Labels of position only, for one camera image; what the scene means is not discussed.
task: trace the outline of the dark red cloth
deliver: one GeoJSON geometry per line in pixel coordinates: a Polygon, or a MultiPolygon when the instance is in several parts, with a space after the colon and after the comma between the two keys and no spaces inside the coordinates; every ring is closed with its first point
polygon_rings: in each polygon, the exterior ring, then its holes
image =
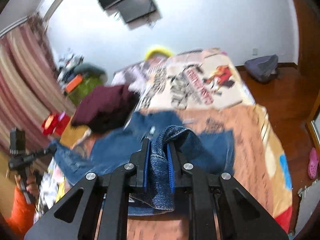
{"type": "Polygon", "coordinates": [[[128,91],[128,86],[95,87],[78,105],[71,125],[87,125],[94,133],[124,126],[139,100],[139,95],[128,91]]]}

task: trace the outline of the pink slipper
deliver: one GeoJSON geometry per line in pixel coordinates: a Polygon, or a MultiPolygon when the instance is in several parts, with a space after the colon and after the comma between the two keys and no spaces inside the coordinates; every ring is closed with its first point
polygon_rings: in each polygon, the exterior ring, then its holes
{"type": "Polygon", "coordinates": [[[310,179],[315,179],[317,176],[317,169],[319,163],[319,157],[315,148],[311,149],[309,159],[310,161],[308,165],[308,175],[310,179]]]}

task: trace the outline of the silver screw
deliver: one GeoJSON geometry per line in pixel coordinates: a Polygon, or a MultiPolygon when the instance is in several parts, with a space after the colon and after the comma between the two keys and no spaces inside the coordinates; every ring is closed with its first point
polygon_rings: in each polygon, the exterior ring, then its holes
{"type": "Polygon", "coordinates": [[[193,169],[193,165],[191,163],[185,163],[183,165],[183,167],[186,169],[186,170],[192,170],[193,169]]]}
{"type": "Polygon", "coordinates": [[[124,165],[124,168],[125,168],[126,170],[131,170],[131,169],[133,169],[133,167],[134,167],[134,165],[133,165],[132,163],[126,163],[126,164],[124,165]]]}
{"type": "Polygon", "coordinates": [[[222,173],[222,174],[221,174],[221,177],[222,177],[223,179],[231,179],[231,175],[230,175],[229,173],[227,173],[227,172],[222,173]]]}
{"type": "Polygon", "coordinates": [[[93,172],[90,172],[85,177],[88,180],[92,180],[92,179],[94,179],[96,177],[96,174],[94,174],[93,172]]]}

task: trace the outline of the denim jeans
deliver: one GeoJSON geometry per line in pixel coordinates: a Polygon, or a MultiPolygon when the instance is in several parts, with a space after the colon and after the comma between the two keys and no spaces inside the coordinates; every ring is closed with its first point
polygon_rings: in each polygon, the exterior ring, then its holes
{"type": "Polygon", "coordinates": [[[174,210],[174,197],[169,185],[168,159],[163,151],[169,141],[174,142],[176,149],[181,151],[190,163],[206,172],[233,174],[232,130],[201,133],[197,136],[182,126],[182,122],[173,111],[146,116],[138,112],[133,113],[125,129],[113,130],[95,142],[89,159],[83,159],[79,154],[53,141],[57,146],[54,158],[68,181],[74,185],[89,172],[103,175],[129,162],[131,154],[141,149],[141,140],[148,135],[151,128],[153,138],[148,163],[148,193],[132,195],[136,203],[129,203],[129,215],[151,215],[174,210]]]}

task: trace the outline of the person's hand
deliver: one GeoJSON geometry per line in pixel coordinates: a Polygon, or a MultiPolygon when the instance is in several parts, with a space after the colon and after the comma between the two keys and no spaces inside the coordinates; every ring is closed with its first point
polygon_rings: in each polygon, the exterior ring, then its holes
{"type": "MultiPolygon", "coordinates": [[[[17,183],[17,187],[19,190],[21,190],[21,185],[20,185],[20,181],[21,181],[21,177],[20,175],[15,175],[14,178],[16,179],[16,183],[17,183]]],[[[30,175],[27,179],[27,191],[33,195],[36,199],[38,199],[39,197],[39,188],[38,185],[36,183],[36,177],[33,175],[30,175]]]]}

